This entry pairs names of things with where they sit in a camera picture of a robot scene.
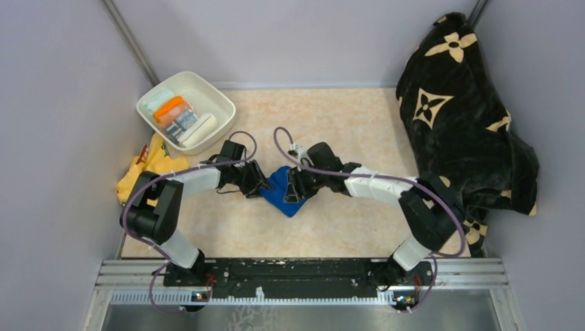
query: metal pole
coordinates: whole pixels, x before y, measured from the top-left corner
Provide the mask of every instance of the metal pole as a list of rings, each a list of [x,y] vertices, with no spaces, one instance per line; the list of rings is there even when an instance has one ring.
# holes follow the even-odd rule
[[[161,81],[160,81],[159,77],[157,76],[155,69],[152,67],[152,64],[149,62],[149,60],[146,56],[146,53],[144,53],[144,51],[142,50],[142,48],[138,44],[138,41],[134,37],[134,34],[130,30],[130,28],[128,27],[128,24],[126,24],[126,21],[124,21],[124,18],[122,17],[122,14],[118,10],[118,7],[114,3],[114,1],[113,0],[99,0],[99,1],[103,5],[104,9],[106,9],[106,12],[108,12],[108,15],[110,16],[110,18],[112,19],[112,22],[116,26],[116,29],[118,30],[118,33],[120,34],[120,37],[122,37],[122,39],[126,43],[128,49],[130,50],[132,55],[134,55],[136,62],[140,65],[140,68],[142,69],[142,71],[146,75],[146,78],[149,80],[150,84],[152,86],[155,86],[158,83],[160,83]]]
[[[486,9],[486,7],[487,7],[488,3],[490,3],[490,1],[491,0],[477,0],[475,7],[473,7],[471,14],[469,14],[468,22],[472,28],[475,29],[475,27],[479,23],[479,19],[481,19],[482,15],[484,13],[484,10]]]

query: white tray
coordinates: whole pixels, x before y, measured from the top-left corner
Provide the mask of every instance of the white tray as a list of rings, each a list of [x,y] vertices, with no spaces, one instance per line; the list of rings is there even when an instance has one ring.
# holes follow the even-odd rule
[[[176,95],[182,96],[193,107],[193,112],[198,117],[207,112],[213,114],[218,121],[217,128],[193,146],[182,147],[172,142],[161,132],[157,126],[157,122],[146,108],[146,104],[150,99],[164,88],[169,89]],[[153,87],[138,100],[136,111],[146,123],[165,139],[167,144],[185,154],[191,155],[203,152],[219,140],[221,136],[225,135],[231,129],[236,115],[236,107],[228,97],[209,84],[205,79],[190,71],[180,72]]]

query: gray wall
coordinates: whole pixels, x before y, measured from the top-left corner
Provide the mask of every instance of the gray wall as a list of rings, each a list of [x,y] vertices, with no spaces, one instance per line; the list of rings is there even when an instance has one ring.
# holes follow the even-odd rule
[[[117,0],[165,79],[220,88],[395,86],[445,12],[475,0]]]
[[[79,330],[148,86],[95,0],[2,1],[0,43],[0,330]]]
[[[583,330],[585,2],[493,1],[478,27],[515,131],[539,157],[538,215],[493,215],[527,330]]]

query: black blanket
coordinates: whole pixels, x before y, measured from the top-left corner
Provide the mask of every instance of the black blanket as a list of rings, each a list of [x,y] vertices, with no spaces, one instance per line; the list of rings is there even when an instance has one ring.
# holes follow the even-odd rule
[[[537,157],[510,131],[510,112],[463,14],[435,22],[408,61],[396,97],[419,173],[442,176],[460,194],[473,256],[482,254],[487,209],[535,214]]]

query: yellow towel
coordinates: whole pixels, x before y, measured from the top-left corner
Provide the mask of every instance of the yellow towel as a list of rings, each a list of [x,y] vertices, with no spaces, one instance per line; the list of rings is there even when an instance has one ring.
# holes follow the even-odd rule
[[[171,159],[168,156],[165,141],[159,134],[155,133],[150,140],[150,145],[148,147],[144,145],[140,155],[134,157],[132,160],[128,173],[116,185],[118,200],[120,203],[125,203],[130,198],[134,184],[143,171],[164,174],[171,171],[185,170],[187,168],[189,168],[187,158],[178,157]]]

